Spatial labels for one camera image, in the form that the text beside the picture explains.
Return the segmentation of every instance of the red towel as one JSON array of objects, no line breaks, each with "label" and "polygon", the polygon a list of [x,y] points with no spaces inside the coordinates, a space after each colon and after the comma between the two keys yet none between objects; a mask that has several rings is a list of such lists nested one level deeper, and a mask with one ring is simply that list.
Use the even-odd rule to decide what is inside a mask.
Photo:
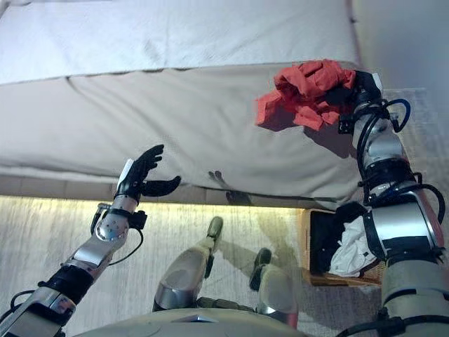
[{"label": "red towel", "polygon": [[304,125],[319,130],[334,124],[343,107],[329,105],[325,94],[338,86],[352,89],[356,72],[332,60],[309,61],[282,69],[274,77],[276,90],[257,99],[256,125],[273,131]]}]

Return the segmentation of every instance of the white cloth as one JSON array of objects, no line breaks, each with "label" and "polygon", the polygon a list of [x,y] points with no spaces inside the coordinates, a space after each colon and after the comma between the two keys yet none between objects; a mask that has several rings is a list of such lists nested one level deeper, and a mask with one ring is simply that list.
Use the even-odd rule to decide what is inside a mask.
[{"label": "white cloth", "polygon": [[0,84],[256,65],[358,63],[345,0],[32,2],[0,20]]},{"label": "white cloth", "polygon": [[370,252],[366,241],[363,218],[344,224],[341,246],[330,261],[329,273],[342,277],[358,277],[360,270],[373,263],[376,257]]}]

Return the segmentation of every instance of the wall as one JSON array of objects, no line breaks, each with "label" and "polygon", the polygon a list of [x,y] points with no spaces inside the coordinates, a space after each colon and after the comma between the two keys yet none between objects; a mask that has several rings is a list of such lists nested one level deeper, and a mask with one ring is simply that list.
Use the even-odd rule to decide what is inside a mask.
[{"label": "wall", "polygon": [[353,0],[362,62],[385,88],[426,88],[449,125],[449,3]]}]

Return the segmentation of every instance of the white blanket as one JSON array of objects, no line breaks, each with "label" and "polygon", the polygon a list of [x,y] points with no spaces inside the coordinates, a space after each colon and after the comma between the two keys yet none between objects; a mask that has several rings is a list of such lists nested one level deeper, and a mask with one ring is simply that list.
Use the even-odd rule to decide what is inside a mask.
[{"label": "white blanket", "polygon": [[345,0],[31,3],[0,18],[0,84],[168,67],[357,64]]},{"label": "white blanket", "polygon": [[152,178],[342,201],[357,188],[351,136],[255,125],[255,99],[283,65],[70,77],[0,86],[0,173],[117,178],[127,158],[163,143]]}]

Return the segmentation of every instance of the robot leg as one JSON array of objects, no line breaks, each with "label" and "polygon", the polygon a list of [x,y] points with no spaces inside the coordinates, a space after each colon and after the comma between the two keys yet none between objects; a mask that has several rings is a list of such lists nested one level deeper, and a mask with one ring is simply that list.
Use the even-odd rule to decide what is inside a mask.
[{"label": "robot leg", "polygon": [[206,238],[182,252],[159,282],[153,311],[195,306],[203,279],[208,278],[220,240],[223,219],[214,217]]},{"label": "robot leg", "polygon": [[272,253],[262,248],[254,261],[250,288],[259,292],[256,311],[296,329],[298,306],[293,283],[279,267],[272,265]]}]

